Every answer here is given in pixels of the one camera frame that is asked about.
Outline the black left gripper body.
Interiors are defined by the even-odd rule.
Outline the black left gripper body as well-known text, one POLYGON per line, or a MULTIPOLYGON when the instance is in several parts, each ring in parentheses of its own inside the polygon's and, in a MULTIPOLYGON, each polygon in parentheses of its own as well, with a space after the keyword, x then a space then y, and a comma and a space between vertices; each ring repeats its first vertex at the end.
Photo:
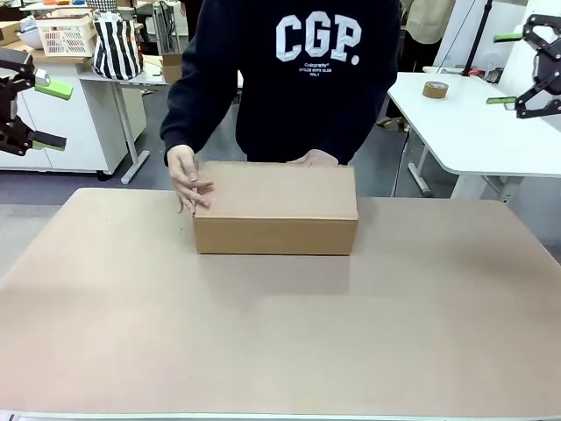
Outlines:
POLYGON ((10 77, 0 77, 0 122, 12 122, 18 113, 18 92, 10 77))

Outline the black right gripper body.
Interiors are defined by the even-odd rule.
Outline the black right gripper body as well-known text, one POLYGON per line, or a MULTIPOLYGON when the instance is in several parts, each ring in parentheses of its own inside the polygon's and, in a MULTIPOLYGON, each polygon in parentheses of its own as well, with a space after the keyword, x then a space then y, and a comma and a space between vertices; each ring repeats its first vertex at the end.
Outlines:
POLYGON ((534 59, 533 80, 539 89, 551 95, 561 95, 561 54, 550 56, 539 50, 534 59))

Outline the brown cardboard box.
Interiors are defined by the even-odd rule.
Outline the brown cardboard box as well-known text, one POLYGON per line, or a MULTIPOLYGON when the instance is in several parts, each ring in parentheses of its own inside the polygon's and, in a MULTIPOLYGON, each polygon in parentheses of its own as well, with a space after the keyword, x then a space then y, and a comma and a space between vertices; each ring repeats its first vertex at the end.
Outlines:
POLYGON ((335 255, 352 252, 359 213, 352 167, 206 161, 209 207, 193 216, 199 253, 335 255))

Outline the person left forearm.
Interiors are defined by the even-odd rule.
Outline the person left forearm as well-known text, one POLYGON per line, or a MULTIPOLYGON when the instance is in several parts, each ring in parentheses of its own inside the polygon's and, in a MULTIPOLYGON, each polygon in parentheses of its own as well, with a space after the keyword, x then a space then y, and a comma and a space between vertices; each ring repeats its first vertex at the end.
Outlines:
POLYGON ((338 163, 346 165, 363 146, 372 129, 376 126, 376 118, 353 119, 341 122, 333 132, 335 157, 338 163))

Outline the person right forearm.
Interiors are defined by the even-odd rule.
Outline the person right forearm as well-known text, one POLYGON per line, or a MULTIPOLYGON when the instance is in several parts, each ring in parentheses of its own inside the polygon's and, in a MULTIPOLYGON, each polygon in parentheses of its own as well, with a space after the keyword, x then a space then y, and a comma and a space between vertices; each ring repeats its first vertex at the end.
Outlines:
POLYGON ((194 153, 201 149, 201 130, 198 124, 198 97, 183 80, 176 82, 167 98, 167 115, 160 128, 166 152, 177 146, 188 146, 194 153))

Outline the flat cardboard box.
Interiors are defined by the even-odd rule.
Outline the flat cardboard box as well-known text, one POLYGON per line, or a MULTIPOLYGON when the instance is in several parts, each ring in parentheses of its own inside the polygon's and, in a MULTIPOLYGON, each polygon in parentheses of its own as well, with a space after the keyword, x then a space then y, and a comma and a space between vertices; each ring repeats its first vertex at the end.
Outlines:
POLYGON ((0 47, 18 41, 19 29, 20 23, 18 21, 0 21, 0 47))

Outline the small open cardboard box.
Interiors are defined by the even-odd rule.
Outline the small open cardboard box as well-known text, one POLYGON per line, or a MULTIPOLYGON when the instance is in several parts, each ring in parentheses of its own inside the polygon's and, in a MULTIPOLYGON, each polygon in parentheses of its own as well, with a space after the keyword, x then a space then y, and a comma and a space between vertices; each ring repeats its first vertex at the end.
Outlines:
POLYGON ((173 84, 181 78, 182 54, 163 54, 160 62, 161 74, 167 84, 173 84))

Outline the person right hand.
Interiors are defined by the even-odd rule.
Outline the person right hand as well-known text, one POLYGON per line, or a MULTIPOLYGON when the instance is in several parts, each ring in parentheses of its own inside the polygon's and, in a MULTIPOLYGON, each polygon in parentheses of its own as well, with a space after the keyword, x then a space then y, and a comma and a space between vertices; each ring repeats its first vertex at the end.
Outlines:
POLYGON ((174 146, 167 151, 166 158, 179 210, 194 214, 197 205, 209 208, 209 200, 203 194, 213 190, 214 183, 199 177, 194 151, 189 146, 174 146))

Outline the person left hand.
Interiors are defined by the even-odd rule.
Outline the person left hand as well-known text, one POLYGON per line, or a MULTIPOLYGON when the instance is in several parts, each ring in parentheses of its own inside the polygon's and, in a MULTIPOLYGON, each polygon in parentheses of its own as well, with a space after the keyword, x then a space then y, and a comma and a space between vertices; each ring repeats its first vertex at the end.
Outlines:
POLYGON ((301 158, 290 161, 289 164, 305 168, 336 168, 339 165, 337 158, 319 149, 311 149, 301 158))

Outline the white cabinet wooden top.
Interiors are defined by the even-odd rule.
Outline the white cabinet wooden top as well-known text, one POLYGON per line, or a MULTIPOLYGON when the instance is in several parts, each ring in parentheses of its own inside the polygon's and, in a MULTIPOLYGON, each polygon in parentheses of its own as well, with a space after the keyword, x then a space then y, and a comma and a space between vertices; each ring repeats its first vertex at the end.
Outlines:
POLYGON ((105 173, 112 175, 128 155, 113 83, 91 71, 87 58, 47 57, 17 41, 9 49, 32 54, 51 79, 73 87, 69 100, 32 89, 18 95, 18 115, 32 129, 67 139, 64 151, 30 150, 17 157, 0 152, 0 170, 105 173))

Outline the white plastic basket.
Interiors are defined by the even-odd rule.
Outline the white plastic basket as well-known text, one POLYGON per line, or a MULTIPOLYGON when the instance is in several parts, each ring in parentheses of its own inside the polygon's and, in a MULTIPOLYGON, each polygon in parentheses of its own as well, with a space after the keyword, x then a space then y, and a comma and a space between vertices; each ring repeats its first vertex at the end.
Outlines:
POLYGON ((59 8, 35 18, 45 55, 92 57, 97 38, 95 15, 92 8, 59 8))

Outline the black tripod stand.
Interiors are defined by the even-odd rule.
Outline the black tripod stand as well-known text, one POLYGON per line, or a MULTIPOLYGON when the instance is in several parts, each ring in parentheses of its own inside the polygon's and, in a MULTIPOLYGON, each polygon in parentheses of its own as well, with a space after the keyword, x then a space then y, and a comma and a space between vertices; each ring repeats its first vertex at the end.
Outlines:
POLYGON ((474 61, 475 55, 478 51, 479 43, 481 41, 483 32, 484 32, 485 27, 486 27, 486 22, 488 20, 489 14, 490 14, 491 9, 493 7, 493 1, 494 0, 486 0, 485 6, 484 6, 484 9, 483 9, 483 13, 482 13, 482 16, 481 16, 481 19, 480 19, 480 22, 479 22, 479 27, 478 27, 478 30, 476 31, 475 38, 474 38, 473 43, 472 43, 472 48, 471 48, 470 53, 468 55, 465 67, 464 67, 463 71, 461 72, 461 75, 463 77, 467 77, 470 74, 470 71, 472 70, 473 61, 474 61))

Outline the black white striped bag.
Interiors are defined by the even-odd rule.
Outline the black white striped bag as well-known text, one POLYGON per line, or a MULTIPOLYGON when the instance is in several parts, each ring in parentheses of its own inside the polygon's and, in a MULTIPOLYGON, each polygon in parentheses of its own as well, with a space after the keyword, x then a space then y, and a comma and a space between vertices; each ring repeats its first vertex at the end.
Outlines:
POLYGON ((144 70, 133 20, 101 12, 94 20, 97 32, 92 70, 103 78, 129 81, 144 70))

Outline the person in beige top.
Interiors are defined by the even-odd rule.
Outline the person in beige top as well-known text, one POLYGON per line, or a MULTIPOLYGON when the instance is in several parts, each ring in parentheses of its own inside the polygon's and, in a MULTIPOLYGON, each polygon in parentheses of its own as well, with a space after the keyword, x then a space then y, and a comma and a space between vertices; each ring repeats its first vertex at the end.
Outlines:
POLYGON ((407 15, 400 72, 421 73, 432 66, 450 21, 455 0, 401 0, 407 15))

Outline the person in navy sweatshirt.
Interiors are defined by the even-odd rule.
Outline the person in navy sweatshirt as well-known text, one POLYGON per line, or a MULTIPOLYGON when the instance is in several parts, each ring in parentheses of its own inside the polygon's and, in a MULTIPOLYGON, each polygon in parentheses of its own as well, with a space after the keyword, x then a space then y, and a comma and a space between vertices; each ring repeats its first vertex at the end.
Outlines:
POLYGON ((248 159, 335 157, 336 126, 377 120, 396 80, 400 17, 399 0, 204 0, 179 79, 198 97, 201 149, 240 96, 248 159))

